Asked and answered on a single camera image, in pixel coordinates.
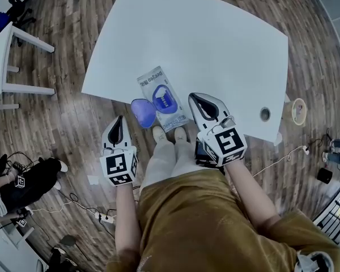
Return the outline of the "black screen device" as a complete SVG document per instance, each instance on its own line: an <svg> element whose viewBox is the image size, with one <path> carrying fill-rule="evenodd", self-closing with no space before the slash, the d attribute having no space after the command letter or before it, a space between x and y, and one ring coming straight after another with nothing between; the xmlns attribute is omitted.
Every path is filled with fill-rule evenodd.
<svg viewBox="0 0 340 272"><path fill-rule="evenodd" d="M195 158L196 164L198 164L198 165L215 166L213 159L203 149L203 144L199 139L196 139L196 142L195 142L194 158Z"/></svg>

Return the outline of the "person's right forearm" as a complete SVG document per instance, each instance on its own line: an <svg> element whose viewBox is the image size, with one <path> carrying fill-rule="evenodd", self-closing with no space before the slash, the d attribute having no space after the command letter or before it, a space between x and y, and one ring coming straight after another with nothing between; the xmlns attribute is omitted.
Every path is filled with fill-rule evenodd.
<svg viewBox="0 0 340 272"><path fill-rule="evenodd" d="M276 207L242 161L225 165L253 226L266 231L281 219Z"/></svg>

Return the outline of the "white wet wipe pack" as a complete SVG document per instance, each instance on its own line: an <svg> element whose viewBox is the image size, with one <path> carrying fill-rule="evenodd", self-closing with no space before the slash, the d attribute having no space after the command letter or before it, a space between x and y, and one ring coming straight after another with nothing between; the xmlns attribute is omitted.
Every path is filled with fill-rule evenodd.
<svg viewBox="0 0 340 272"><path fill-rule="evenodd" d="M160 66L137 79L144 98L156 109L156 120L165 132L189 122L180 99Z"/></svg>

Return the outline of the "black metal rack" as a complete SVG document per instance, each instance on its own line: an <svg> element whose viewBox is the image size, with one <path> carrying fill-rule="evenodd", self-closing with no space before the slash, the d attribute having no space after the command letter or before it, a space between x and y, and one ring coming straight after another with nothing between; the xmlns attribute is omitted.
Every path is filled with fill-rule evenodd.
<svg viewBox="0 0 340 272"><path fill-rule="evenodd" d="M340 246L340 188L313 222L323 233Z"/></svg>

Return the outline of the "person's left beige shoe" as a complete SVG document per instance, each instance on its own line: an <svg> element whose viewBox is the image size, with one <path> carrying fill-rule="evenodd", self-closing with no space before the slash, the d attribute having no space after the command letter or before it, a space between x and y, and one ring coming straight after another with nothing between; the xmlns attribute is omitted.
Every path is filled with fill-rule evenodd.
<svg viewBox="0 0 340 272"><path fill-rule="evenodd" d="M158 144L159 142L162 141L167 141L167 136L165 131L163 130L162 127L160 126L154 126L152 128L152 136L154 138L154 141L156 142L156 144Z"/></svg>

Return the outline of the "person's beige shoe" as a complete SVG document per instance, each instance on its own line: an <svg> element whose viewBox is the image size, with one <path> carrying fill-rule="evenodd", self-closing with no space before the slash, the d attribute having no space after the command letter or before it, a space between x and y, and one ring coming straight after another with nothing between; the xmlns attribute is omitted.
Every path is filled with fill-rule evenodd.
<svg viewBox="0 0 340 272"><path fill-rule="evenodd" d="M175 128L175 142L176 143L184 143L187 142L187 134L183 127Z"/></svg>
<svg viewBox="0 0 340 272"><path fill-rule="evenodd" d="M156 144L158 144L159 142L162 141L167 141L167 136L165 131L163 130L162 127L160 126L154 126L152 128L152 136L154 138L154 141L156 142Z"/></svg>

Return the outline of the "black cylinder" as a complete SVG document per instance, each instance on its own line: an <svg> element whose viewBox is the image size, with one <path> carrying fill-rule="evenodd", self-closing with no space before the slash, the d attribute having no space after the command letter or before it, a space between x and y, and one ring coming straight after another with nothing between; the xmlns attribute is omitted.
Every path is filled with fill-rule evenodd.
<svg viewBox="0 0 340 272"><path fill-rule="evenodd" d="M326 168L320 168L320 170L317 173L318 181L321 181L324 184L328 184L331 181L332 177L333 177L332 171Z"/></svg>

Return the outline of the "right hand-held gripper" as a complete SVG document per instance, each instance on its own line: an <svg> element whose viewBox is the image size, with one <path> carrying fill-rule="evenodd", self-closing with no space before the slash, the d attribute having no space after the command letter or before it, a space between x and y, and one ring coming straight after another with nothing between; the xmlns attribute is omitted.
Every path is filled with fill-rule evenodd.
<svg viewBox="0 0 340 272"><path fill-rule="evenodd" d="M224 102L205 93L192 92L188 104L200 130L197 138L215 165L221 167L241 160L248 146ZM208 127L212 121L220 122Z"/></svg>

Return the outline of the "person's mustard shirt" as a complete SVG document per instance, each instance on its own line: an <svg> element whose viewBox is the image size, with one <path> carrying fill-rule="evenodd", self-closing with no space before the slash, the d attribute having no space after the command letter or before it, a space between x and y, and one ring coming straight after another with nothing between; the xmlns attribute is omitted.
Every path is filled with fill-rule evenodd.
<svg viewBox="0 0 340 272"><path fill-rule="evenodd" d="M257 230L216 170L144 188L137 215L138 254L112 257L107 272L294 272L317 253L340 272L340 247L300 210Z"/></svg>

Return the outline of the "person's light trousers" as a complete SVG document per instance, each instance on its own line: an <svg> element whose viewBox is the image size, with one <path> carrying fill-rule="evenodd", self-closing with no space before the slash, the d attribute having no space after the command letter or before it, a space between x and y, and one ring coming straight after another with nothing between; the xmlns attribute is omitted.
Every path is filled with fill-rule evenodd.
<svg viewBox="0 0 340 272"><path fill-rule="evenodd" d="M140 192L152 184L181 176L190 172L210 169L196 164L193 146L181 139L175 144L161 139L146 168Z"/></svg>

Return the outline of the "dark dustpan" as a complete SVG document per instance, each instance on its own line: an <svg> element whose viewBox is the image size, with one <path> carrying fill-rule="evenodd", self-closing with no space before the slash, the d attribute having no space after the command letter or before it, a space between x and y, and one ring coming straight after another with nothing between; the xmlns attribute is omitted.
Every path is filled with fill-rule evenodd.
<svg viewBox="0 0 340 272"><path fill-rule="evenodd" d="M65 235L60 241L59 243L68 247L72 247L74 245L76 245L76 238L72 235Z"/></svg>

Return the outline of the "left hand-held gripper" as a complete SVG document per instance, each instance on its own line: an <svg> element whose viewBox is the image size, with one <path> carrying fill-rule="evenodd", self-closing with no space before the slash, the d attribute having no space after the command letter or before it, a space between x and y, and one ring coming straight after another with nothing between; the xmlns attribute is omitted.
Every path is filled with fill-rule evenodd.
<svg viewBox="0 0 340 272"><path fill-rule="evenodd" d="M105 148L100 158L104 177L112 186L132 184L138 167L137 148L132 146L128 123L123 115L117 116L107 126L101 142Z"/></svg>

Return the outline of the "person's left forearm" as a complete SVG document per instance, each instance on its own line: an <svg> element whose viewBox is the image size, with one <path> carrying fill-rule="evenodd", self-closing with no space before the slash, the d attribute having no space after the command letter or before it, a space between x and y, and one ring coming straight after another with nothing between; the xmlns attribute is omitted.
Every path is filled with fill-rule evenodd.
<svg viewBox="0 0 340 272"><path fill-rule="evenodd" d="M117 255L129 260L137 260L142 235L132 184L117 187L116 209L115 244Z"/></svg>

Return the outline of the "black office chair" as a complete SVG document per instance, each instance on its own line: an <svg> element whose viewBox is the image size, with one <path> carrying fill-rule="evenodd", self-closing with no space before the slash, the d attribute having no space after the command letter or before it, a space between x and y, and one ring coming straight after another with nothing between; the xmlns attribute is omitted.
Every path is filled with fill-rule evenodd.
<svg viewBox="0 0 340 272"><path fill-rule="evenodd" d="M18 29L21 29L22 26L26 24L31 24L36 22L34 17L27 17L27 14L32 13L31 8L26 8L26 4L21 0L8 0L11 7L7 11L11 21L13 22L13 26Z"/></svg>

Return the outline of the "person's right beige shoe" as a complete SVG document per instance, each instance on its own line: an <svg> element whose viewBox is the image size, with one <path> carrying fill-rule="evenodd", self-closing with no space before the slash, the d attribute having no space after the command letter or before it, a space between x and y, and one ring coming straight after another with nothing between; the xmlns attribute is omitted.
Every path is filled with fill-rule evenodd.
<svg viewBox="0 0 340 272"><path fill-rule="evenodd" d="M176 143L184 143L187 142L187 134L183 127L175 128L175 142Z"/></svg>

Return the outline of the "blue round packet lid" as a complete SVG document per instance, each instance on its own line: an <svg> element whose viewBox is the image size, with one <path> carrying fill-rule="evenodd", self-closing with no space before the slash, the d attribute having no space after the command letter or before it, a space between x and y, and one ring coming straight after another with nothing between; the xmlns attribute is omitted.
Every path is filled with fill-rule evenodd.
<svg viewBox="0 0 340 272"><path fill-rule="evenodd" d="M148 129L156 120L156 109L146 99L135 99L131 102L131 111L141 127Z"/></svg>

